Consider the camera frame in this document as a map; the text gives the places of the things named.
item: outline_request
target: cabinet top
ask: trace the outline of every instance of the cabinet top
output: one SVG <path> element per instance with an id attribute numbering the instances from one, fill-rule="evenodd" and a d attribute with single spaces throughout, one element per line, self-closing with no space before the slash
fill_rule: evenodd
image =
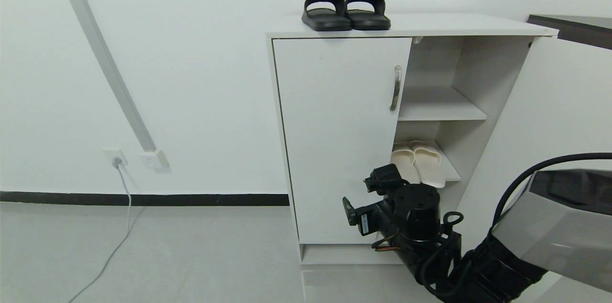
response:
<path id="1" fill-rule="evenodd" d="M 268 39 L 435 37 L 457 35 L 543 35 L 554 36 L 557 29 L 481 14 L 411 13 L 389 14 L 388 31 L 315 32 L 300 20 L 287 16 L 266 32 Z"/>

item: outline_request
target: electrical outlet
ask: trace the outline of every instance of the electrical outlet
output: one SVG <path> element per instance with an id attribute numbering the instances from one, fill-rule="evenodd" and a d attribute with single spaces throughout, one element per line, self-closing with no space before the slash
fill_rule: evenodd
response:
<path id="1" fill-rule="evenodd" d="M 140 154 L 142 163 L 149 169 L 162 170 L 170 168 L 170 164 L 164 155 L 164 151 L 155 150 L 150 152 L 143 152 Z"/>
<path id="2" fill-rule="evenodd" d="M 127 160 L 125 159 L 125 156 L 121 152 L 120 148 L 103 148 L 102 152 L 111 165 L 113 165 L 113 159 L 115 157 L 119 157 L 121 159 L 121 164 L 124 166 L 127 165 Z"/>

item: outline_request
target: floor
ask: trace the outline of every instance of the floor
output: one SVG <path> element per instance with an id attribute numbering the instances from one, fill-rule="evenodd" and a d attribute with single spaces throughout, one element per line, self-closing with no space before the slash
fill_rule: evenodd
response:
<path id="1" fill-rule="evenodd" d="M 126 211 L 0 204 L 0 302 L 68 302 L 123 238 Z M 288 207 L 133 207 L 131 220 L 128 240 L 75 303 L 436 301 L 424 288 L 406 292 L 403 266 L 299 266 Z M 612 301 L 571 282 L 538 303 Z"/>

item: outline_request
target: black baseboard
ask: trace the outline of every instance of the black baseboard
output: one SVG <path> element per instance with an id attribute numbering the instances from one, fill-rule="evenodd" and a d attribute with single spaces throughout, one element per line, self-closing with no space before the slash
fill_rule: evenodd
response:
<path id="1" fill-rule="evenodd" d="M 121 194 L 0 192 L 0 201 L 56 205 L 126 206 Z M 289 206 L 286 194 L 132 194 L 132 206 Z"/>

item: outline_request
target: white slipper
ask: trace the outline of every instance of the white slipper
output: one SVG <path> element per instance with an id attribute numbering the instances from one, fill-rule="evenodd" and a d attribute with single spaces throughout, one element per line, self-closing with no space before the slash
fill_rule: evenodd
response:
<path id="1" fill-rule="evenodd" d="M 410 148 L 415 152 L 415 168 L 422 183 L 436 188 L 446 185 L 446 179 L 440 169 L 442 156 L 429 142 L 412 141 Z"/>
<path id="2" fill-rule="evenodd" d="M 411 184 L 420 183 L 419 173 L 415 168 L 415 152 L 407 146 L 393 146 L 391 163 L 395 164 L 402 179 Z"/>

